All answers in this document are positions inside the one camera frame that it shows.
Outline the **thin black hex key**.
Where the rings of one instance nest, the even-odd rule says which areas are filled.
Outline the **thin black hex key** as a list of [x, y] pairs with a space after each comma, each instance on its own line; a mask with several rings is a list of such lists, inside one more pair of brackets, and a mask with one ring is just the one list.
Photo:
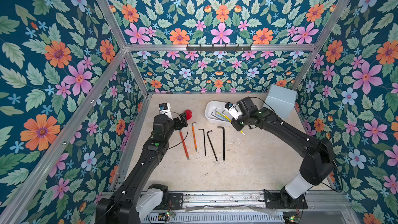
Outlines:
[[199, 129], [199, 131], [203, 132], [203, 143], [204, 143], [204, 155], [206, 156], [206, 137], [205, 137], [205, 130]]

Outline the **green handled hex key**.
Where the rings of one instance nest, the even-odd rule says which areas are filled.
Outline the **green handled hex key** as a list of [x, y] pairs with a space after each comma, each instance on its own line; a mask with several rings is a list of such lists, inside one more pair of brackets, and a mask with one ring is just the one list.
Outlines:
[[230, 119], [227, 115], [225, 115], [225, 114], [223, 114], [223, 113], [220, 113], [220, 112], [218, 112], [218, 111], [215, 111], [215, 113], [216, 113], [216, 115], [223, 116], [223, 117], [226, 118], [229, 122], [231, 122], [231, 119]]

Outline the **medium black hex key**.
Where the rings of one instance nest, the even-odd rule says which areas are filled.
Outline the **medium black hex key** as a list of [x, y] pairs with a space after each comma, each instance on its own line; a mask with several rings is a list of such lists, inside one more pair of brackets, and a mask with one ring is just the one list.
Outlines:
[[211, 147], [211, 151], [212, 151], [212, 153], [213, 153], [213, 156], [214, 156], [215, 160], [218, 161], [218, 157], [217, 157], [217, 155], [216, 155], [214, 146], [213, 146], [212, 141], [211, 141], [211, 139], [210, 139], [210, 134], [211, 134], [211, 133], [212, 133], [212, 130], [209, 130], [209, 131], [207, 131], [206, 135], [207, 135], [207, 138], [208, 138], [208, 141], [209, 141], [209, 144], [210, 144], [210, 147]]

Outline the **large black hex key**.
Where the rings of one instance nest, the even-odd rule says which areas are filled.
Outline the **large black hex key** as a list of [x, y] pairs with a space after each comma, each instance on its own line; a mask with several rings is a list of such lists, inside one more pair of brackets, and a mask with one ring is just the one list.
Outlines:
[[218, 129], [222, 130], [222, 159], [226, 160], [226, 133], [225, 128], [223, 126], [218, 126]]

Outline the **blue handled hex key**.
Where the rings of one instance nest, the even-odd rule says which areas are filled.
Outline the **blue handled hex key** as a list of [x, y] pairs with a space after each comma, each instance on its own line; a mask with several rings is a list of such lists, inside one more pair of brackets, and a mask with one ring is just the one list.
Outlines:
[[219, 120], [221, 120], [221, 121], [228, 121], [226, 118], [224, 118], [223, 116], [219, 116], [219, 115], [216, 115], [216, 118], [218, 118]]

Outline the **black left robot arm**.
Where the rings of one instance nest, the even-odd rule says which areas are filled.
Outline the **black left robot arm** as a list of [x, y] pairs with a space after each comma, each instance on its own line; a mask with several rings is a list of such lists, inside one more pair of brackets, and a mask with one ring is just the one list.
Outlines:
[[153, 184], [144, 196], [141, 193], [169, 149], [173, 133], [187, 126], [186, 113], [177, 118], [171, 118], [169, 113], [154, 117], [153, 131], [137, 164], [112, 196], [97, 204], [96, 224], [140, 224], [155, 208], [167, 205], [169, 190], [165, 185]]

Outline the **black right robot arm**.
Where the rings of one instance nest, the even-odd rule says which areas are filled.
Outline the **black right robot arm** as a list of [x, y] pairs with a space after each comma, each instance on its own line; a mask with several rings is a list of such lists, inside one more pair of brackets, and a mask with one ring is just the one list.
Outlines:
[[267, 131], [303, 158], [298, 174], [280, 190], [282, 206], [294, 205], [305, 192], [320, 185], [337, 168], [333, 146], [328, 139], [320, 140], [298, 130], [269, 107], [258, 109], [250, 97], [236, 104], [226, 103], [225, 110], [232, 116], [231, 124], [236, 131], [245, 126]]

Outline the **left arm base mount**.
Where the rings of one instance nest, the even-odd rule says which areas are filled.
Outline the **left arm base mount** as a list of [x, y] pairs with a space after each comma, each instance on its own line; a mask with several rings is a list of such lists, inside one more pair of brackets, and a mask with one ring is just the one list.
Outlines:
[[136, 210], [139, 213], [140, 221], [143, 222], [154, 209], [174, 211], [182, 209], [182, 204], [183, 194], [170, 193], [166, 185], [152, 184], [140, 196]]

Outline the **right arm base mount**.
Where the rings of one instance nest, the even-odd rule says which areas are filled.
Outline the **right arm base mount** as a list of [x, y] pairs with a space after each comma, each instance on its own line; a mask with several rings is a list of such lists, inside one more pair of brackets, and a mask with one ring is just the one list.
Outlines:
[[306, 194], [301, 194], [298, 198], [291, 197], [285, 188], [278, 192], [263, 190], [264, 201], [267, 208], [272, 209], [308, 209], [305, 199]]

